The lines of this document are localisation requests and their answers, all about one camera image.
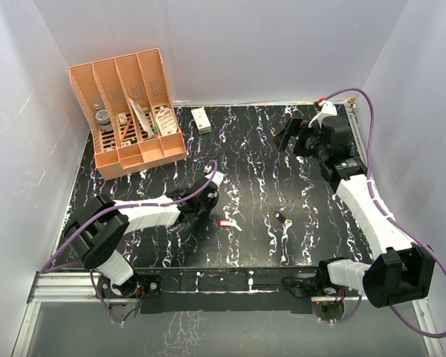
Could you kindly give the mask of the silver key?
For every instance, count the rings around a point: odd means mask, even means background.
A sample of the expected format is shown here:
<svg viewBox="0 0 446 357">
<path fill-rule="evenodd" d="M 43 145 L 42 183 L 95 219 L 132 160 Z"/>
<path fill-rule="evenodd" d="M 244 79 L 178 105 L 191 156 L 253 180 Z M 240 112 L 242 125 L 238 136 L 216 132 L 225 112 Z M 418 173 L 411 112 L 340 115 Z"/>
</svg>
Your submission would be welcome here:
<svg viewBox="0 0 446 357">
<path fill-rule="evenodd" d="M 238 231 L 242 231 L 241 227 L 238 225 L 238 223 L 235 220 L 230 221 L 230 225 L 237 229 Z"/>
</svg>

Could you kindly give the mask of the red key tag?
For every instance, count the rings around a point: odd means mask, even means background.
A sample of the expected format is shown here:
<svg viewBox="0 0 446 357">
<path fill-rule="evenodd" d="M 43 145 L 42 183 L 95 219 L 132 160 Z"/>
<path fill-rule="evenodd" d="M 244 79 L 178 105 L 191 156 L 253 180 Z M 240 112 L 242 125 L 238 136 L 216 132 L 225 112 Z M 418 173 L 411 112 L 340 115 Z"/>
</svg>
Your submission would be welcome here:
<svg viewBox="0 0 446 357">
<path fill-rule="evenodd" d="M 219 220 L 218 221 L 218 226 L 220 227 L 231 227 L 232 223 L 230 220 Z"/>
</svg>

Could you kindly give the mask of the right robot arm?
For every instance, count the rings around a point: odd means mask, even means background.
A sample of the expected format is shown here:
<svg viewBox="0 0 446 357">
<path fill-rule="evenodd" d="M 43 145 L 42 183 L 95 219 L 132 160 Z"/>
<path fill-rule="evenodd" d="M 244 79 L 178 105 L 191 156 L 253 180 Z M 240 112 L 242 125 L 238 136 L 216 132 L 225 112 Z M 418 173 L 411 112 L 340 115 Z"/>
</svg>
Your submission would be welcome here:
<svg viewBox="0 0 446 357">
<path fill-rule="evenodd" d="M 354 289 L 376 308 L 427 297 L 435 261 L 376 208 L 366 186 L 366 165 L 352 152 L 348 120 L 328 116 L 311 126 L 307 120 L 291 118 L 274 136 L 277 149 L 285 151 L 291 138 L 297 139 L 296 156 L 317 160 L 322 177 L 359 224 L 373 257 L 370 265 L 342 257 L 321 261 L 317 288 L 325 295 L 342 286 Z"/>
</svg>

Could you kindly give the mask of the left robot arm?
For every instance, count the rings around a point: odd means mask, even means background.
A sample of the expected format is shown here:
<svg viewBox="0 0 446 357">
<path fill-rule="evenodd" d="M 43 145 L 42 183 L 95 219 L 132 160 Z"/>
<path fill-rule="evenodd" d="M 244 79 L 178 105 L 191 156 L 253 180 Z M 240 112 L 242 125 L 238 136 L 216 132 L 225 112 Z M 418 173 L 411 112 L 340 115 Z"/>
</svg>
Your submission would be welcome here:
<svg viewBox="0 0 446 357">
<path fill-rule="evenodd" d="M 74 214 L 62 236 L 69 239 L 95 214 L 125 205 L 125 208 L 113 210 L 92 222 L 77 235 L 70 247 L 85 269 L 96 270 L 107 277 L 114 293 L 127 298 L 138 290 L 139 278 L 131 263 L 117 251 L 123 236 L 144 228 L 172 227 L 207 216 L 218 199 L 219 189 L 215 184 L 203 190 L 185 187 L 156 199 L 136 201 L 136 208 L 129 207 L 129 202 L 114 201 L 107 195 L 96 196 L 88 206 Z"/>
</svg>

